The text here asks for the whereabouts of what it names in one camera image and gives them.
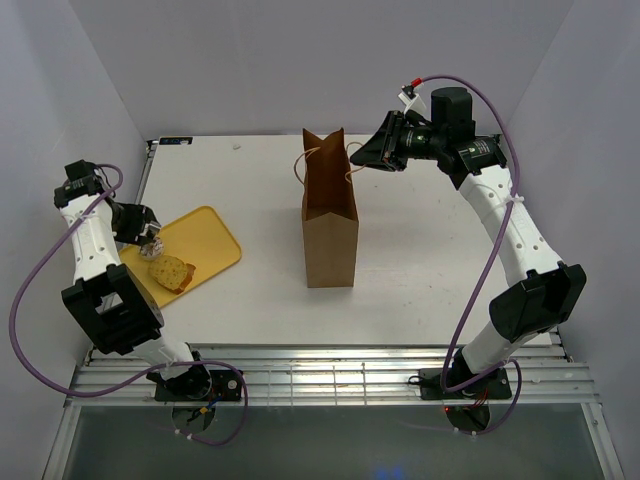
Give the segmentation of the sprinkled chocolate donut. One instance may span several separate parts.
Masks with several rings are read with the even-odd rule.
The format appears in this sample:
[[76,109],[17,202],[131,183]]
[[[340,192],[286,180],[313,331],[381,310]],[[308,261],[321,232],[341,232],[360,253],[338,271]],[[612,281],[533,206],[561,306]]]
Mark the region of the sprinkled chocolate donut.
[[154,261],[165,252],[164,243],[161,238],[156,237],[153,241],[139,247],[139,256],[145,261]]

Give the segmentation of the brown paper bag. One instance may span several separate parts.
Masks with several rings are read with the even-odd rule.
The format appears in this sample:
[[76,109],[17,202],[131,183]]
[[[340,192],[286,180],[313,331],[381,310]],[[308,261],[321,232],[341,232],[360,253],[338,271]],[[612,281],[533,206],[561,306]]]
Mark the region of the brown paper bag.
[[301,224],[309,288],[354,286],[359,218],[342,129],[324,138],[304,129]]

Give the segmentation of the metal serving tongs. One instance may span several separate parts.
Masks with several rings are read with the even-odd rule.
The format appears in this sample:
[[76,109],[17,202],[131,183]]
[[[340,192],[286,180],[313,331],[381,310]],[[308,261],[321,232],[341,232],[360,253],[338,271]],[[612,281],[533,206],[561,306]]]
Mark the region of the metal serving tongs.
[[161,225],[156,221],[145,223],[139,235],[140,245],[153,244],[156,241],[160,229]]

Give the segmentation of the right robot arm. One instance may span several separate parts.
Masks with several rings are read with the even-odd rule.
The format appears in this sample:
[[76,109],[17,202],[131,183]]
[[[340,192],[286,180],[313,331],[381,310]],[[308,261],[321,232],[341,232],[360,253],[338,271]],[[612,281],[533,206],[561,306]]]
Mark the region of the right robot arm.
[[403,110],[388,112],[350,162],[385,172],[401,172],[411,160],[436,162],[492,241],[488,261],[501,263],[507,289],[490,302],[481,332],[463,347],[451,345],[442,372],[427,382],[442,394],[474,397],[517,349],[568,319],[586,273],[543,238],[516,193],[516,170],[500,146],[506,136],[477,135],[469,91],[439,88],[426,105],[415,89],[402,88]]

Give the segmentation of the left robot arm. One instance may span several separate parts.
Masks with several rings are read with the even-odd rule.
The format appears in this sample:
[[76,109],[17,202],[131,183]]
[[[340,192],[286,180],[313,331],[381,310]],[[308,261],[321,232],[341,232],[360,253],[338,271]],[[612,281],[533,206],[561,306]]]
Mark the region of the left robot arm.
[[147,377],[180,398],[199,400],[212,376],[185,342],[164,335],[164,319],[148,288],[119,257],[119,244],[156,246],[160,224],[147,206],[119,203],[108,193],[98,165],[65,167],[54,205],[72,231],[73,283],[61,293],[76,322],[104,354],[134,354],[156,371]]

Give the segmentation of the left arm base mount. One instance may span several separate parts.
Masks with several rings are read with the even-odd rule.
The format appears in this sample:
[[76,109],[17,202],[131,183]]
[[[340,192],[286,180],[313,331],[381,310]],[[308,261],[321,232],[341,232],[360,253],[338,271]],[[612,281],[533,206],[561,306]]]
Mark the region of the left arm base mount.
[[211,385],[202,396],[186,396],[170,392],[164,386],[157,385],[153,399],[158,402],[210,402],[212,400],[238,402],[243,397],[241,382],[230,370],[209,369]]

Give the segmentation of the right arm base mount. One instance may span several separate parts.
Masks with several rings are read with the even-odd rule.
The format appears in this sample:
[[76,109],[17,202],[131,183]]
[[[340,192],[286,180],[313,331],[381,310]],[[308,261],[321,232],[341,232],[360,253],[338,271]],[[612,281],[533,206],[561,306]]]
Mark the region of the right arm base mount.
[[417,374],[411,375],[407,384],[419,389],[422,400],[508,400],[512,397],[509,380],[504,368],[489,374],[460,390],[453,390],[454,386],[461,383],[459,379],[449,372],[447,376],[447,391],[441,388],[441,371],[438,369],[420,369]]

